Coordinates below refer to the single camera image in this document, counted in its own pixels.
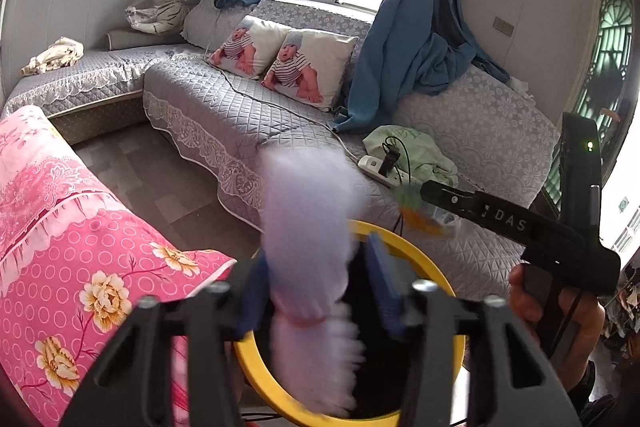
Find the gray floor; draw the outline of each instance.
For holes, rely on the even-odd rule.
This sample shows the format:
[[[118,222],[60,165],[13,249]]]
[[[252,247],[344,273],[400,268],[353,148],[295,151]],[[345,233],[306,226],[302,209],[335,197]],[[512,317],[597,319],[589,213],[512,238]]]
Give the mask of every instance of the gray floor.
[[[174,247],[250,257],[260,233],[220,205],[215,176],[181,158],[163,135],[140,124],[82,142],[74,150],[122,203]]]

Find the screw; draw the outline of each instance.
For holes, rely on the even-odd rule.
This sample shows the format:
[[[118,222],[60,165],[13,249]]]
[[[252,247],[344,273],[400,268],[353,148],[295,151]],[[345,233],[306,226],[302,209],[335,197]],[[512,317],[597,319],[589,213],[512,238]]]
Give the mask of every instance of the screw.
[[[426,279],[417,279],[412,283],[412,287],[417,292],[434,292],[438,289],[438,285],[433,281]]]
[[[226,293],[231,289],[231,285],[226,281],[213,281],[207,290],[211,293]]]
[[[502,308],[505,304],[507,304],[507,301],[497,295],[487,295],[484,298],[484,304],[486,304],[487,306],[491,306],[491,308]]]
[[[138,306],[144,310],[149,310],[158,304],[158,299],[153,295],[145,295],[138,301]]]

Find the beige cloth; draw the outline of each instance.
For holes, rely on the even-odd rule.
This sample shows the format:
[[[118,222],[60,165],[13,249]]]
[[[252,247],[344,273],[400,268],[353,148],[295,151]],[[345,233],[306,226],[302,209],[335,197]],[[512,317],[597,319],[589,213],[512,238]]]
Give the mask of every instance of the beige cloth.
[[[73,66],[84,55],[84,46],[73,39],[60,37],[37,57],[31,57],[29,64],[22,68],[22,76],[40,74]]]

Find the tiger plush toy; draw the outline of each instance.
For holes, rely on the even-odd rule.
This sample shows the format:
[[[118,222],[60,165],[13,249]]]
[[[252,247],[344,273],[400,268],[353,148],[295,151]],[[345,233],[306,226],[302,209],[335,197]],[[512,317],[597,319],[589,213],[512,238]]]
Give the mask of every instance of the tiger plush toy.
[[[127,7],[127,20],[133,29],[144,33],[177,33],[188,12],[181,0],[135,0]]]

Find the pink floral cover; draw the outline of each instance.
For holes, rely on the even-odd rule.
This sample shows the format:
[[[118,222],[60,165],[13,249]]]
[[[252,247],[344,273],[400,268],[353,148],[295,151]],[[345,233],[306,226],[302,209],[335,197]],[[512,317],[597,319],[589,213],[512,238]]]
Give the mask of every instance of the pink floral cover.
[[[175,250],[82,164],[39,108],[0,123],[0,365],[44,427],[142,296],[193,295],[234,259]],[[174,411],[186,423],[186,346]]]

